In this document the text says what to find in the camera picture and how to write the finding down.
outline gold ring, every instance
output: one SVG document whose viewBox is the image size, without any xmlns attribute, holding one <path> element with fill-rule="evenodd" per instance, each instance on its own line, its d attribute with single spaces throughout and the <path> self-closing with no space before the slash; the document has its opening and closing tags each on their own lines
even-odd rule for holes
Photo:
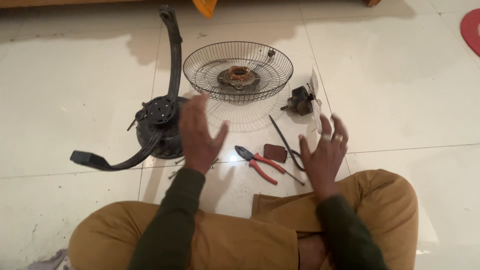
<svg viewBox="0 0 480 270">
<path fill-rule="evenodd" d="M 343 140 L 343 136 L 342 135 L 338 135 L 338 134 L 335 134 L 334 138 L 333 138 L 335 141 L 338 141 L 339 143 L 342 142 Z"/>
</svg>

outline dark green sleeve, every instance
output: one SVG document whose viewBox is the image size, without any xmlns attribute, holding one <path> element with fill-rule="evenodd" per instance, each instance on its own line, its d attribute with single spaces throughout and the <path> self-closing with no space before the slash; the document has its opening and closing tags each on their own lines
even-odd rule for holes
<svg viewBox="0 0 480 270">
<path fill-rule="evenodd" d="M 317 217 L 337 270 L 387 270 L 380 248 L 342 195 L 321 202 Z"/>
<path fill-rule="evenodd" d="M 180 169 L 140 238 L 127 269 L 186 269 L 204 183 L 205 177 L 200 172 Z"/>
</svg>

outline floor tile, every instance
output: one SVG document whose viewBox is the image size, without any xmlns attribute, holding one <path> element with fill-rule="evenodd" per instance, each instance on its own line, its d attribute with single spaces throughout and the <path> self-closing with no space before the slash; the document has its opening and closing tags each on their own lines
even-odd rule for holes
<svg viewBox="0 0 480 270">
<path fill-rule="evenodd" d="M 393 16 L 403 19 L 415 14 L 436 13 L 428 0 L 382 0 L 368 7 L 357 0 L 299 0 L 304 19 Z"/>
<path fill-rule="evenodd" d="M 162 24 L 157 1 L 31 7 L 20 36 L 51 37 L 68 33 L 138 28 Z"/>
<path fill-rule="evenodd" d="M 73 230 L 100 207 L 137 200 L 141 170 L 0 180 L 0 269 L 23 269 L 68 246 Z"/>
<path fill-rule="evenodd" d="M 0 61 L 24 22 L 22 9 L 0 9 Z"/>
<path fill-rule="evenodd" d="M 419 199 L 416 269 L 480 264 L 480 146 L 347 154 L 351 173 L 385 169 L 405 177 Z"/>
<path fill-rule="evenodd" d="M 210 19 L 203 16 L 190 0 L 171 0 L 168 1 L 168 4 L 175 9 L 180 26 L 225 25 L 302 19 L 298 3 L 295 0 L 217 1 Z"/>
<path fill-rule="evenodd" d="M 267 175 L 278 181 L 277 185 L 263 179 L 246 161 L 217 163 L 206 175 L 205 186 L 200 196 L 200 209 L 249 218 L 252 214 L 253 194 L 285 197 L 312 191 L 306 174 L 295 167 L 292 159 L 287 159 L 285 164 L 279 164 L 303 181 L 304 186 L 289 175 L 279 173 L 270 165 L 261 162 L 258 164 Z M 173 181 L 173 178 L 168 179 L 168 176 L 179 168 L 181 167 L 144 168 L 139 200 L 159 204 Z M 347 164 L 343 162 L 336 179 L 341 180 L 349 175 Z"/>
<path fill-rule="evenodd" d="M 466 12 L 454 12 L 454 13 L 442 13 L 440 16 L 448 25 L 448 27 L 452 30 L 455 36 L 458 38 L 460 43 L 462 43 L 463 47 L 468 51 L 468 53 L 472 56 L 477 66 L 480 67 L 480 56 L 478 56 L 470 47 L 467 45 L 465 40 L 460 33 L 460 23 L 462 22 L 463 17 L 467 14 Z"/>
<path fill-rule="evenodd" d="M 207 35 L 199 38 L 199 33 Z M 275 128 L 272 126 L 268 115 L 272 115 L 289 145 L 298 150 L 298 135 L 305 134 L 310 145 L 314 146 L 319 139 L 315 131 L 313 115 L 300 117 L 290 112 L 280 111 L 280 107 L 287 104 L 291 91 L 301 85 L 306 86 L 312 74 L 312 68 L 318 73 L 315 59 L 310 47 L 309 39 L 302 21 L 270 22 L 238 25 L 204 25 L 180 27 L 183 38 L 182 59 L 185 60 L 195 50 L 217 42 L 236 40 L 241 37 L 243 41 L 258 42 L 269 45 L 284 53 L 293 64 L 293 75 L 285 88 L 277 95 L 262 101 L 251 103 L 227 103 L 210 100 L 207 108 L 207 120 L 212 135 L 216 135 L 223 120 L 230 120 L 230 133 L 227 137 L 220 162 L 230 161 L 231 156 L 236 156 L 235 145 L 244 146 L 252 153 L 263 153 L 265 143 L 284 145 Z M 153 97 L 163 96 L 168 91 L 170 76 L 170 47 L 168 36 L 164 29 L 160 36 L 158 50 L 158 64 L 156 67 Z M 323 102 L 322 110 L 330 114 L 326 97 L 321 88 L 318 98 Z M 179 95 L 191 98 L 196 95 L 189 81 L 182 75 Z M 146 167 L 151 167 L 154 158 L 145 162 Z M 157 164 L 173 165 L 173 161 L 162 161 Z"/>
<path fill-rule="evenodd" d="M 438 14 L 306 24 L 350 153 L 480 143 L 480 69 Z"/>
<path fill-rule="evenodd" d="M 469 12 L 480 8 L 480 0 L 430 0 L 435 9 L 440 12 Z"/>
<path fill-rule="evenodd" d="M 150 100 L 159 33 L 16 38 L 0 62 L 0 177 L 91 171 L 73 150 L 111 164 L 140 150 L 126 129 Z"/>
</svg>

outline hand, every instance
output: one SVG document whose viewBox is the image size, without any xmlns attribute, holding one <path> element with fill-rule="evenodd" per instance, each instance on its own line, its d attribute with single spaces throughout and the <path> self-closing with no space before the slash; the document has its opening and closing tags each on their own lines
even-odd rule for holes
<svg viewBox="0 0 480 270">
<path fill-rule="evenodd" d="M 208 95 L 195 96 L 187 101 L 180 112 L 179 130 L 185 166 L 206 174 L 218 156 L 227 137 L 228 121 L 223 122 L 215 139 L 210 137 L 205 117 Z"/>
<path fill-rule="evenodd" d="M 320 201 L 326 200 L 331 196 L 339 194 L 338 187 L 335 184 L 335 177 L 340 169 L 343 158 L 347 153 L 348 134 L 340 118 L 332 115 L 335 132 L 331 140 L 327 140 L 324 135 L 331 135 L 332 126 L 328 118 L 320 116 L 322 121 L 322 138 L 318 142 L 317 149 L 310 153 L 307 140 L 303 135 L 300 139 L 300 158 L 305 166 L 313 190 Z"/>
</svg>

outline person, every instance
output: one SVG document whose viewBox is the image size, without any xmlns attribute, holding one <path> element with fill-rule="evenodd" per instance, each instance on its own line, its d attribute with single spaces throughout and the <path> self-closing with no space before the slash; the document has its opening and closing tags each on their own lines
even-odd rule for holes
<svg viewBox="0 0 480 270">
<path fill-rule="evenodd" d="M 335 182 L 348 134 L 333 116 L 321 116 L 322 135 L 301 160 L 313 192 L 278 198 L 254 195 L 252 217 L 198 209 L 205 174 L 228 133 L 210 137 L 208 96 L 186 102 L 179 130 L 185 165 L 160 205 L 117 202 L 94 212 L 74 230 L 69 256 L 76 270 L 129 269 L 413 269 L 418 204 L 411 185 L 384 170 Z"/>
</svg>

